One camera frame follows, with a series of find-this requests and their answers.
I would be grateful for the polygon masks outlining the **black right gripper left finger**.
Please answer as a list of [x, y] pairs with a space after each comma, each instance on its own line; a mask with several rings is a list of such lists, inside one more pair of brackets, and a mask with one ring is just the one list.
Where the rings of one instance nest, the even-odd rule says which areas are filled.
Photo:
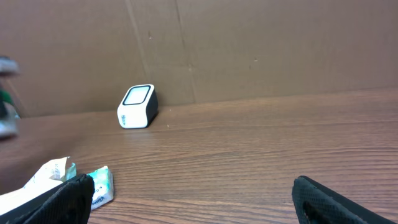
[[1, 215], [6, 224], [87, 224], [95, 183], [79, 174]]

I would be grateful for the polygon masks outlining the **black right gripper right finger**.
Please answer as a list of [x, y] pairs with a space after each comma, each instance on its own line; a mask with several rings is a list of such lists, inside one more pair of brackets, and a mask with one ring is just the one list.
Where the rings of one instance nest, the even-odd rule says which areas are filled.
[[394, 224], [304, 175], [294, 180], [292, 200], [300, 224]]

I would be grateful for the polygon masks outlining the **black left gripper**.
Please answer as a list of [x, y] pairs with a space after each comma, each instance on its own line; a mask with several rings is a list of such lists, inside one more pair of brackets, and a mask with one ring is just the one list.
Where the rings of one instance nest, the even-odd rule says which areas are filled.
[[18, 63], [6, 56], [0, 57], [0, 75], [2, 77], [19, 73]]

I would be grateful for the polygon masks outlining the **beige paper pouch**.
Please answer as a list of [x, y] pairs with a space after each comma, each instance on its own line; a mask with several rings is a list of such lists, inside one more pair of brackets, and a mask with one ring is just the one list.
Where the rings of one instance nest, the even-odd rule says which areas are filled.
[[46, 162], [20, 189], [1, 195], [1, 215], [23, 205], [76, 176], [76, 165], [70, 157]]

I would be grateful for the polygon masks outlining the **teal tissue pack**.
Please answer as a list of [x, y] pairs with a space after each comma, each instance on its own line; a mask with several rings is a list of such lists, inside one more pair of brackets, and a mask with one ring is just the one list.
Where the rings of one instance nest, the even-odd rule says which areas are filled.
[[113, 174], [104, 166], [88, 174], [93, 178], [94, 194], [92, 197], [91, 210], [95, 210], [114, 199]]

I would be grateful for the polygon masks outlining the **green lid jar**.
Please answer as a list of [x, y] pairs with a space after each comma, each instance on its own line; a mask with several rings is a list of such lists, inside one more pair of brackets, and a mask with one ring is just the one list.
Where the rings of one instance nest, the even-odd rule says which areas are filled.
[[10, 94], [1, 89], [1, 139], [13, 138], [18, 135], [16, 121], [19, 118]]

